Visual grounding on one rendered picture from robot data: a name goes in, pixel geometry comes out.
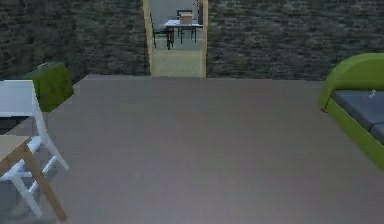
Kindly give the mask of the white chair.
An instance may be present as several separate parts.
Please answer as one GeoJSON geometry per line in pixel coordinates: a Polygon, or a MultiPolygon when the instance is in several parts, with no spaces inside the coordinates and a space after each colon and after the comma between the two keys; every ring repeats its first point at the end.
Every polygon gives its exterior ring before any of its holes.
{"type": "MultiPolygon", "coordinates": [[[[35,153],[43,146],[50,152],[51,158],[41,170],[43,175],[50,171],[55,162],[59,162],[64,169],[69,169],[67,162],[48,134],[32,80],[0,81],[0,118],[9,117],[34,119],[38,134],[30,138],[26,149],[35,153]]],[[[40,217],[43,212],[34,198],[34,192],[39,187],[39,183],[34,181],[30,187],[27,187],[23,181],[24,178],[32,178],[32,173],[26,170],[25,161],[20,159],[0,176],[0,181],[11,181],[31,211],[40,217]]]]}

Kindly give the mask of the dark green chair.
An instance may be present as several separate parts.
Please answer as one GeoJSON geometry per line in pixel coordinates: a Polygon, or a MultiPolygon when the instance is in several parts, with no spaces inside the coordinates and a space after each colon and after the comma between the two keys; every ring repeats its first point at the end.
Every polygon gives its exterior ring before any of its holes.
{"type": "Polygon", "coordinates": [[[173,45],[174,30],[167,30],[166,28],[155,28],[154,23],[151,23],[152,27],[152,39],[154,47],[157,47],[156,37],[165,37],[167,44],[173,45]]]}
{"type": "MultiPolygon", "coordinates": [[[[193,15],[193,11],[192,10],[187,10],[187,9],[179,9],[177,11],[177,18],[179,19],[179,16],[183,13],[191,13],[193,15]]],[[[193,39],[197,39],[197,31],[194,29],[194,28],[191,28],[190,29],[191,31],[191,38],[193,39]]]]}

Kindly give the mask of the white table with dark legs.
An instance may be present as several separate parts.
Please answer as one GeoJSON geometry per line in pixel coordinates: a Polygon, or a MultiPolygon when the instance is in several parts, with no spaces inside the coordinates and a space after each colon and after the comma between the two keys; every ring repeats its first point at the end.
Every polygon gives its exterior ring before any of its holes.
{"type": "Polygon", "coordinates": [[[174,30],[193,30],[194,35],[192,38],[194,42],[197,42],[197,30],[202,29],[203,26],[199,24],[196,20],[193,20],[190,24],[181,24],[179,20],[168,20],[164,23],[166,30],[166,38],[167,38],[167,49],[170,50],[174,44],[174,30]]]}

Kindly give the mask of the green cube ottoman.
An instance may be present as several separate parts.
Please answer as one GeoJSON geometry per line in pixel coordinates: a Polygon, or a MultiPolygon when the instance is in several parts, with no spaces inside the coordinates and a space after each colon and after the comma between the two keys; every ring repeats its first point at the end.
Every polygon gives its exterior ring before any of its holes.
{"type": "Polygon", "coordinates": [[[33,81],[42,112],[51,112],[74,93],[64,62],[49,62],[25,74],[23,78],[33,81]]]}

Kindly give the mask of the green sofa with grey cushions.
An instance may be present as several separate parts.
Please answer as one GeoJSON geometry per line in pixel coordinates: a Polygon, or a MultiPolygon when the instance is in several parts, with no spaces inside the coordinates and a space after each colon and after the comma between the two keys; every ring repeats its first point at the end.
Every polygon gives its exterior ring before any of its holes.
{"type": "Polygon", "coordinates": [[[363,53],[338,63],[318,105],[384,170],[384,53],[363,53]]]}

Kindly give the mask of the light wooden table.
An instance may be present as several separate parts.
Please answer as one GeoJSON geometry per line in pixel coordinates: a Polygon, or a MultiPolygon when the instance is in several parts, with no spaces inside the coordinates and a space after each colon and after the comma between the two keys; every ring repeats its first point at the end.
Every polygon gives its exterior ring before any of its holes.
{"type": "Polygon", "coordinates": [[[0,179],[5,176],[6,179],[11,180],[33,213],[40,217],[41,208],[35,201],[32,192],[26,188],[21,177],[17,175],[19,169],[17,163],[24,162],[57,218],[64,222],[67,220],[67,214],[47,181],[46,171],[40,169],[29,149],[30,141],[30,136],[0,135],[0,179]]]}

